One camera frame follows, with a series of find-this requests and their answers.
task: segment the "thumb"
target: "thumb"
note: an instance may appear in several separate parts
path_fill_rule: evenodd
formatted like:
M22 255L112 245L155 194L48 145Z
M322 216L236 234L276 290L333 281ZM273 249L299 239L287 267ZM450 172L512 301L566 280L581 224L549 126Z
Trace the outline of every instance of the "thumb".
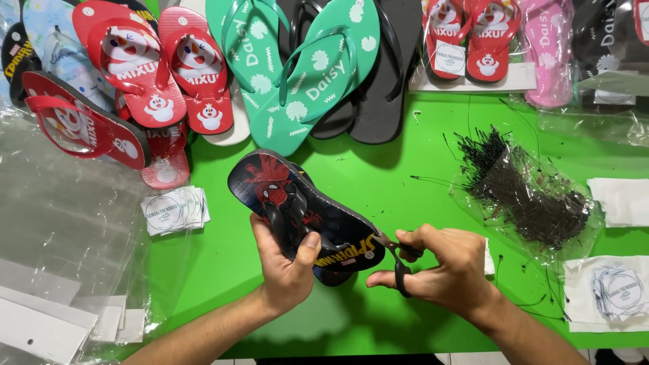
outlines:
M300 243L300 247L297 249L295 261L293 261L293 266L297 268L300 274L303 271L311 273L311 267L313 267L315 260L318 258L320 248L320 234L311 232L304 237Z
M378 270L367 278L365 285L368 288L385 286L386 288L396 289L397 278L395 277L395 272L392 270Z

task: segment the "left hand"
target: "left hand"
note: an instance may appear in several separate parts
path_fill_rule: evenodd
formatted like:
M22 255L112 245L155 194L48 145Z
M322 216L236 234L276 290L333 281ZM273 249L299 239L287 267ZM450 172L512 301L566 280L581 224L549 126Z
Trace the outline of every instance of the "left hand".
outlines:
M250 225L262 261L262 302L274 315L281 316L302 303L313 290L312 267L320 253L320 234L307 234L300 243L295 261L291 261L282 254L277 239L263 219L252 213Z

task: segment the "scissors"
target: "scissors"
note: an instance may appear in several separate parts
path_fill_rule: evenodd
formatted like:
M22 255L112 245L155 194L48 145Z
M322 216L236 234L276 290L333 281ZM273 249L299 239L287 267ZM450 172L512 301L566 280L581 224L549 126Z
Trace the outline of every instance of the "scissors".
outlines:
M404 276L406 274L412 274L412 271L403 263L403 261L401 261L401 258L399 258L399 256L397 255L397 248L404 250L405 252L407 252L407 254L414 258L422 257L424 255L424 251L415 249L410 245L394 242L390 240L386 235L384 235L380 229L377 229L377 231L380 236L372 235L372 238L374 238L378 243L392 252L392 256L395 257L395 281L397 282L397 289L402 296L409 298L411 297L411 295L406 290L406 285L404 284Z

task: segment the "hand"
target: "hand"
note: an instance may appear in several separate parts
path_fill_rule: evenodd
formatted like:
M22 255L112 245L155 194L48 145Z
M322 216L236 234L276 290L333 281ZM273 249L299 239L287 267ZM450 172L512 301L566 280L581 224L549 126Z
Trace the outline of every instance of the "hand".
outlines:
M297 249L295 261L291 261L282 254L263 219L252 213L250 225L262 261L262 302L274 315L281 316L302 303L313 290L312 267L320 253L320 235L307 234Z
M460 229L435 229L424 224L414 232L397 230L402 244L416 249L429 249L439 266L406 275L406 290L418 299L442 306L466 319L491 302L493 285L484 276L485 238ZM415 258L400 250L399 256L408 262ZM367 278L368 288L386 286L396 288L395 273L389 270L374 272Z

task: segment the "green table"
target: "green table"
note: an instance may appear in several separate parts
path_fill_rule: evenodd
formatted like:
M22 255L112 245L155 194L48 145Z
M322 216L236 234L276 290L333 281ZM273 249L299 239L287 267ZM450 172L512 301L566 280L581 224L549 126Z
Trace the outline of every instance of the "green table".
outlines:
M468 128L513 131L527 150L536 149L532 128L498 98L505 95L408 95L404 130L397 140L369 146L346 134L329 141L308 138L290 157L311 175L321 191L369 218L393 235L397 228L414 229L428 222L436 227L475 231L490 238L491 254L500 264L498 284L515 303L535 303L548 292L545 271L521 264L527 257L498 233L467 215L448 195L447 184L418 181L410 175L451 180L459 171L448 150L445 133L458 154L453 132ZM412 116L420 110L417 123ZM523 114L531 124L531 108ZM591 177L646 178L649 149L539 131L541 154L551 157L568 176L585 184ZM212 221L195 231L186 263L186 282L169 327L233 301L262 282L260 262L248 223L250 211L226 186L234 164L255 149L252 141L233 147L216 147L202 138L192 147L192 183L205 189ZM177 247L183 238L160 240L151 248L150 276L157 281L169 265L178 265ZM649 255L649 229L609 229L592 255ZM412 265L433 266L433 255ZM387 257L376 269L391 269ZM404 299L395 290L367 289L363 271L344 285L327 288L318 282L302 305L248 336L224 358L448 353L494 351L496 346L463 319L433 305ZM553 281L555 293L559 291ZM153 286L156 300L156 286ZM550 317L561 317L558 303L545 300L529 307ZM568 324L538 317L578 348L649 346L646 333L569 333Z

